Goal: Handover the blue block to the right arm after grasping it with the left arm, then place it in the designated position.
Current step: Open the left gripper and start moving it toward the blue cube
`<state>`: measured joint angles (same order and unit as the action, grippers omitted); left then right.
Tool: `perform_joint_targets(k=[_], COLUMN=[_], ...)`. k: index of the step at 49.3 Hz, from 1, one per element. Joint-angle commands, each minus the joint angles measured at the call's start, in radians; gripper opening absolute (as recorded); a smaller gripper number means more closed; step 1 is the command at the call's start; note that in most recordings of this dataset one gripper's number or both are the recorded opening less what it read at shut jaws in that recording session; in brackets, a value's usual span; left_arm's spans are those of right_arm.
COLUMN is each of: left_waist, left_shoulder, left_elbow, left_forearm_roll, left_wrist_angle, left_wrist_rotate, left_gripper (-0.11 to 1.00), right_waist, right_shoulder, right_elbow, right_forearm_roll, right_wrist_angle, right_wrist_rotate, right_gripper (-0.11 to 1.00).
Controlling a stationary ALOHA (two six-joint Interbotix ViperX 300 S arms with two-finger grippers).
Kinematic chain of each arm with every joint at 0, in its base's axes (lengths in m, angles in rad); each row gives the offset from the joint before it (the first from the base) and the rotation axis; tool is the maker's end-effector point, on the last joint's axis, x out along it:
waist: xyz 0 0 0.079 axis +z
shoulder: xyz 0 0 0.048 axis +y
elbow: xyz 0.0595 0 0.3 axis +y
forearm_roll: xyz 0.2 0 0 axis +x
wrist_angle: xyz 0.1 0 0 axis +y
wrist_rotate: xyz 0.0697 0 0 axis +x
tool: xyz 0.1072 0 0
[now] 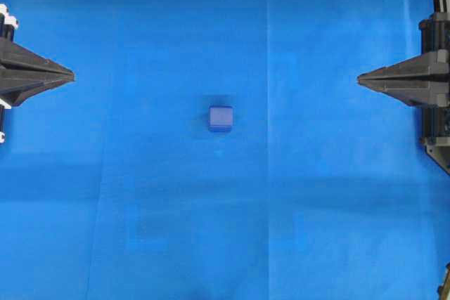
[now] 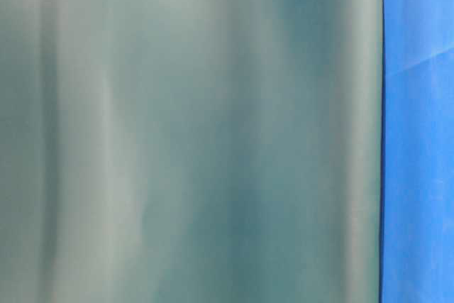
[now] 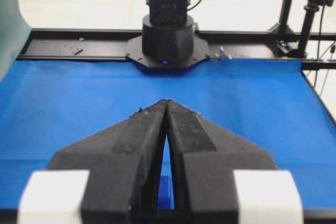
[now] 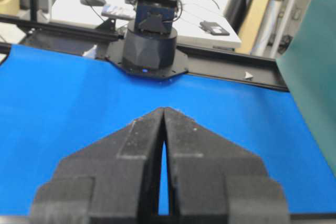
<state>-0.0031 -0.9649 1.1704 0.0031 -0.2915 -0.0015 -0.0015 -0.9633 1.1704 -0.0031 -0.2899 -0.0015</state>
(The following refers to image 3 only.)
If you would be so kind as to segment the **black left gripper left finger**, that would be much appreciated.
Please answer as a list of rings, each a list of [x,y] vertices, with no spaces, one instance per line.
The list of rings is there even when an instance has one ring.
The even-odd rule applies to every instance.
[[[166,100],[58,150],[32,173],[18,223],[130,223],[158,197]]]

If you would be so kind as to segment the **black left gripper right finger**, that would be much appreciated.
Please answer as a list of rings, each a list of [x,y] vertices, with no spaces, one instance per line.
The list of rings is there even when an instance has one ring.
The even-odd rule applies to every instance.
[[[292,174],[264,148],[167,102],[175,205],[192,223],[303,223]]]

